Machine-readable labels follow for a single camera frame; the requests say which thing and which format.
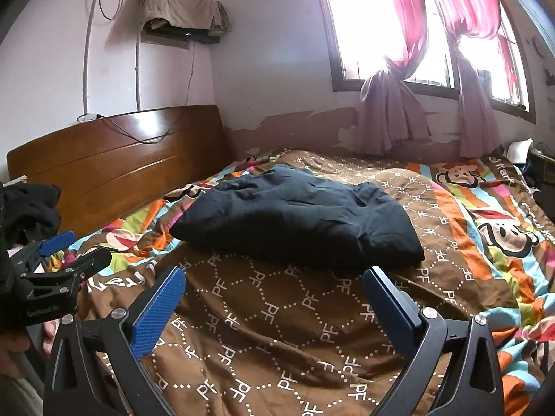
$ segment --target white object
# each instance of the white object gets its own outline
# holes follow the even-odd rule
[[[27,175],[21,175],[20,177],[17,177],[12,181],[8,181],[7,183],[4,183],[4,186],[9,186],[10,184],[16,184],[19,182],[27,183]]]
[[[83,114],[82,116],[79,116],[77,118],[77,123],[84,123],[84,122],[90,122],[92,120],[96,120],[98,119],[98,114]]]
[[[96,8],[96,1],[97,0],[93,0],[91,4],[89,22],[87,24],[87,36],[85,37],[85,54],[83,57],[83,114],[89,113],[89,47],[91,45],[91,30],[93,27],[94,8]]]
[[[135,42],[135,99],[137,100],[137,111],[141,111],[140,105],[140,76],[139,76],[139,57],[140,57],[140,39],[143,26],[139,22],[137,31],[137,40]]]
[[[8,257],[11,258],[14,254],[19,252],[22,248],[23,248],[23,245],[19,245],[19,244],[14,245],[13,248],[8,250]]]
[[[507,159],[513,164],[525,164],[532,143],[533,140],[531,137],[525,141],[513,142],[509,145],[505,156],[507,156]]]

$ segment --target black clamp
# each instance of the black clamp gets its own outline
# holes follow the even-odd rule
[[[68,231],[43,242],[33,241],[0,262],[0,304],[10,308],[8,316],[15,326],[31,326],[75,313],[81,283],[110,264],[110,250],[99,247],[66,269],[35,273],[45,257],[74,239],[73,232]]]
[[[501,370],[484,316],[466,322],[443,319],[434,308],[419,311],[378,267],[368,269],[362,282],[391,344],[410,361],[372,416],[412,415],[446,352],[451,360],[428,416],[504,414]]]
[[[169,267],[128,310],[79,321],[68,314],[58,328],[44,388],[44,416],[121,416],[126,405],[96,352],[110,360],[124,401],[135,416],[176,416],[140,364],[154,348],[185,290],[185,275]]]

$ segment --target bedsheet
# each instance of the bedsheet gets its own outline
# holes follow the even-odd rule
[[[444,317],[487,317],[506,414],[520,414],[543,380],[538,343],[555,339],[549,286],[555,230],[519,172],[500,157],[432,166],[289,150],[249,158],[52,258],[56,269],[95,245],[120,250],[80,294],[81,318],[128,307],[159,271],[178,265],[187,277],[185,295],[142,360],[177,414],[370,414],[404,363],[365,301],[356,271],[338,276],[218,254],[168,234],[199,193],[277,162],[343,183],[374,182],[403,205],[426,259],[419,268],[399,264],[391,279]],[[446,365],[444,357],[415,414],[429,408]]]

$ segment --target monkey cartoon print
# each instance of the monkey cartoon print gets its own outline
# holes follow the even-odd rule
[[[478,230],[489,247],[497,247],[507,257],[526,258],[539,245],[538,236],[520,228],[520,221],[495,210],[476,209]]]
[[[477,166],[471,164],[445,164],[442,172],[436,175],[436,181],[442,184],[456,184],[462,187],[478,187],[485,180],[476,171]]]

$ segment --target white pipe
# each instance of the white pipe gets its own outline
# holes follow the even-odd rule
[[[85,38],[85,54],[83,58],[83,114],[89,113],[89,47],[91,44],[91,30],[93,27],[94,9],[96,8],[96,1],[93,0],[91,4],[91,12],[89,14],[89,23],[87,25],[87,37]]]
[[[141,110],[140,105],[140,78],[139,78],[139,59],[140,59],[140,36],[143,27],[139,21],[139,29],[137,30],[137,42],[135,44],[135,98],[137,99],[137,111]]]

